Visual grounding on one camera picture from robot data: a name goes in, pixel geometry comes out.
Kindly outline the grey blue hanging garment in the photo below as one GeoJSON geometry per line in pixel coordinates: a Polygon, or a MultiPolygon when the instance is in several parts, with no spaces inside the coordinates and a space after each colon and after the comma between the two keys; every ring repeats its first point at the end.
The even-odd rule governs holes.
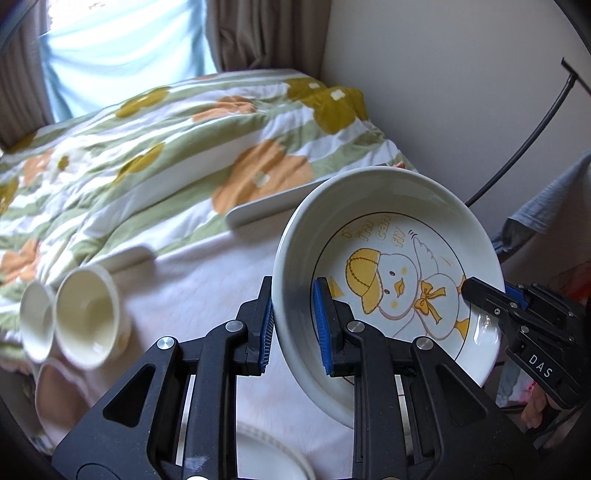
{"type": "Polygon", "coordinates": [[[586,152],[573,166],[506,219],[501,230],[491,237],[501,263],[515,255],[536,235],[549,233],[575,185],[589,168],[590,152],[586,152]]]}

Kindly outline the white tray right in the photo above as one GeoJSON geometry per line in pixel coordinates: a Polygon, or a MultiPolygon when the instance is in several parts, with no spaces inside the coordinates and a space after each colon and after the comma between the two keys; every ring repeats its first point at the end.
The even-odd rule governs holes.
{"type": "Polygon", "coordinates": [[[288,210],[294,211],[294,209],[297,209],[298,205],[300,205],[312,191],[325,182],[375,168],[386,168],[390,170],[398,169],[418,173],[418,170],[414,166],[411,166],[404,161],[394,162],[393,165],[390,165],[389,163],[381,163],[379,165],[342,171],[331,177],[322,177],[321,179],[305,183],[304,185],[233,207],[228,213],[224,214],[224,225],[229,231],[232,231],[288,210]]]}

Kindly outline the brown curtain left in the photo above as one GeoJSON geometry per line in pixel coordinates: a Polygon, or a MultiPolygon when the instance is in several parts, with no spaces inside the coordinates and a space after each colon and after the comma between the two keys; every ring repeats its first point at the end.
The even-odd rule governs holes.
{"type": "Polygon", "coordinates": [[[1,3],[1,148],[54,122],[41,62],[45,1],[1,3]]]}

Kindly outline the brown curtain right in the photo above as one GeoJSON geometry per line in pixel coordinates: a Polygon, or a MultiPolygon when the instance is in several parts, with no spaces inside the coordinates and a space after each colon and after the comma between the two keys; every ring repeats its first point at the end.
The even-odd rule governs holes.
{"type": "Polygon", "coordinates": [[[318,77],[331,8],[318,0],[208,1],[206,36],[216,69],[294,69],[318,77]]]}

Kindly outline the white duck cartoon plate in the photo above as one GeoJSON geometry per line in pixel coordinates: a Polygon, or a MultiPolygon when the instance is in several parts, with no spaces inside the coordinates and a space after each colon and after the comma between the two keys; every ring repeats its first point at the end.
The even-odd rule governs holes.
{"type": "Polygon", "coordinates": [[[315,188],[295,209],[273,266],[277,335],[295,381],[315,405],[353,425],[353,380],[325,373],[312,284],[325,278],[335,300],[384,335],[427,336],[484,384],[500,331],[461,294],[478,278],[502,288],[492,242],[451,191],[402,168],[365,167],[315,188]]]}

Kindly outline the white plate at bottom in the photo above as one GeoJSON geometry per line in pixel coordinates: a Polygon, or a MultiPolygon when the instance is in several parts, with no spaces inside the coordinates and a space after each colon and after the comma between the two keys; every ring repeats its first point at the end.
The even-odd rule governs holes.
{"type": "Polygon", "coordinates": [[[242,479],[314,480],[315,471],[296,449],[255,426],[236,425],[238,475],[242,479]]]}

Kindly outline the small white ceramic bowl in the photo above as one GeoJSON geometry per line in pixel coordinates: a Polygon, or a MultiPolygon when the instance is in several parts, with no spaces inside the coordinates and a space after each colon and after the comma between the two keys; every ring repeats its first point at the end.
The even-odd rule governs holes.
{"type": "Polygon", "coordinates": [[[35,363],[44,362],[54,339],[53,306],[55,292],[37,280],[24,290],[19,316],[24,350],[35,363]]]}

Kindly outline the light blue window cloth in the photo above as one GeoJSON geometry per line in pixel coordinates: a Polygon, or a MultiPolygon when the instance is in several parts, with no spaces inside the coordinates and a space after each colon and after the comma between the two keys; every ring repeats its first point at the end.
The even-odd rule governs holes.
{"type": "Polygon", "coordinates": [[[40,53],[56,121],[215,72],[204,1],[49,1],[40,53]]]}

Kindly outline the brown curtain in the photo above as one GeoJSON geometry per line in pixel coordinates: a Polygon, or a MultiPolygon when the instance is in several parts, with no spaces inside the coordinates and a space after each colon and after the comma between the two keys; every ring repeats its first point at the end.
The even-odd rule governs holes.
{"type": "Polygon", "coordinates": [[[41,62],[45,1],[1,3],[1,148],[54,122],[41,62]]]}
{"type": "Polygon", "coordinates": [[[294,69],[318,77],[331,8],[318,0],[208,1],[206,36],[216,69],[294,69]]]}

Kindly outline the cream ceramic bowl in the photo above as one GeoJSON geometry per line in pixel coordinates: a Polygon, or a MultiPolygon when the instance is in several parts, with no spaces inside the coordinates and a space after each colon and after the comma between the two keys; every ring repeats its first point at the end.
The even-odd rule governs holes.
{"type": "Polygon", "coordinates": [[[113,278],[98,265],[66,275],[57,290],[53,316],[61,352],[82,370],[97,369],[119,357],[132,332],[113,278]]]}

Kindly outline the black curved metal stand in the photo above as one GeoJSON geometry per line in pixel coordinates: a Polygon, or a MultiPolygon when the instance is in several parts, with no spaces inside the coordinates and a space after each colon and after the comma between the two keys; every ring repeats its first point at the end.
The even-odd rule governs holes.
{"type": "Polygon", "coordinates": [[[534,145],[534,143],[538,140],[538,138],[558,114],[576,84],[578,84],[587,93],[587,95],[590,95],[590,85],[582,78],[580,73],[567,61],[566,58],[561,59],[560,65],[567,72],[567,78],[556,99],[553,101],[548,111],[545,113],[530,135],[516,150],[516,152],[475,194],[473,194],[465,202],[465,205],[468,208],[473,207],[523,158],[523,156],[534,145]]]}

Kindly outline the floral green striped quilt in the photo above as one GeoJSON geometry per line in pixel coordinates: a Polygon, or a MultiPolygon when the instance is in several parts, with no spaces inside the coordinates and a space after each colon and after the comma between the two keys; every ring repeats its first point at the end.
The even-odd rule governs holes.
{"type": "Polygon", "coordinates": [[[136,245],[224,231],[238,205],[351,169],[407,167],[363,93],[294,70],[213,74],[44,127],[1,158],[1,365],[27,366],[27,284],[136,245]]]}

